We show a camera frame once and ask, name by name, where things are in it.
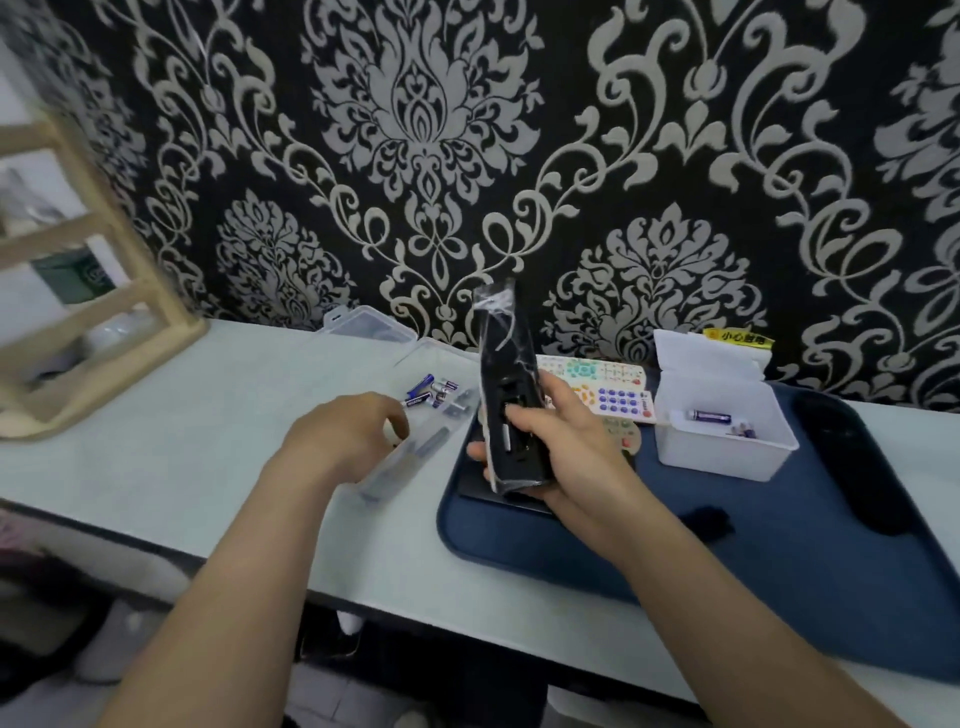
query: navy blue tray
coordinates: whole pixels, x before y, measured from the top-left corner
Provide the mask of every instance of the navy blue tray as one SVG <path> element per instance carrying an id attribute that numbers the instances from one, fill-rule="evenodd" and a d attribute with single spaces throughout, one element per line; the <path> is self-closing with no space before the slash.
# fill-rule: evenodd
<path id="1" fill-rule="evenodd" d="M 726 510 L 736 533 L 711 550 L 757 597 L 827 654 L 948 682 L 960 680 L 960 579 L 923 519 L 881 536 L 851 513 L 775 385 L 800 441 L 768 483 L 660 464 L 644 427 L 636 470 L 674 513 Z M 573 589 L 636 601 L 623 577 L 550 515 L 457 493 L 481 476 L 461 456 L 437 513 L 462 558 Z"/>

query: hand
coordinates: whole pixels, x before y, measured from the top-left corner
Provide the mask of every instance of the hand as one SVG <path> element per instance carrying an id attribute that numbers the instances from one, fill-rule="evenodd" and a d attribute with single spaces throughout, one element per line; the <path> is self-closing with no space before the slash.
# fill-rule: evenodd
<path id="1" fill-rule="evenodd" d="M 290 427 L 273 461 L 288 476 L 309 484 L 356 483 L 393 449 L 383 434 L 389 420 L 396 436 L 410 434 L 403 405 L 374 392 L 320 404 Z"/>
<path id="2" fill-rule="evenodd" d="M 573 390 L 557 376 L 540 371 L 540 383 L 555 410 L 507 406 L 507 418 L 532 432 L 550 450 L 557 485 L 532 488 L 570 531 L 608 561 L 618 562 L 627 551 L 630 516 L 653 495 L 611 441 L 603 424 Z M 483 443 L 470 443 L 467 454 L 487 459 Z"/>

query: damask wallpaper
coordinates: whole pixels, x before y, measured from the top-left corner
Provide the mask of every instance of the damask wallpaper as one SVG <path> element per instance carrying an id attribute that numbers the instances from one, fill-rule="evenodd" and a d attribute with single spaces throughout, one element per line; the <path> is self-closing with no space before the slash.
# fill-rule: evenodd
<path id="1" fill-rule="evenodd" d="M 960 408 L 960 0 L 0 0 L 208 316 L 338 303 L 546 352 L 753 328 L 776 378 Z"/>

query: white table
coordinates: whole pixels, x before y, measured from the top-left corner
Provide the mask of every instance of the white table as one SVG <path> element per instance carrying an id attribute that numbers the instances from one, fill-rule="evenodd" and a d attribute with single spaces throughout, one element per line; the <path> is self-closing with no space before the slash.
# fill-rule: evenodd
<path id="1" fill-rule="evenodd" d="M 210 333 L 51 440 L 0 444 L 0 498 L 207 557 L 286 428 L 315 403 L 376 389 L 399 345 L 213 322 Z M 854 407 L 960 566 L 960 417 Z M 463 561 L 441 543 L 455 437 L 389 503 L 338 492 L 311 590 L 693 700 L 636 606 Z M 844 663 L 916 728 L 953 726 L 960 687 Z"/>

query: forearm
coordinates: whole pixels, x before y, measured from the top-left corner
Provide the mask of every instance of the forearm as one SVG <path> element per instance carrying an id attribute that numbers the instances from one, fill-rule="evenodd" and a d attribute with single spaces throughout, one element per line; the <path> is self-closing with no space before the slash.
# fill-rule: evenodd
<path id="1" fill-rule="evenodd" d="M 279 724 L 330 491 L 305 487 L 282 463 L 267 464 L 124 678 L 102 728 Z"/>
<path id="2" fill-rule="evenodd" d="M 903 725 L 754 597 L 652 495 L 645 492 L 629 513 L 620 567 L 716 725 Z"/>

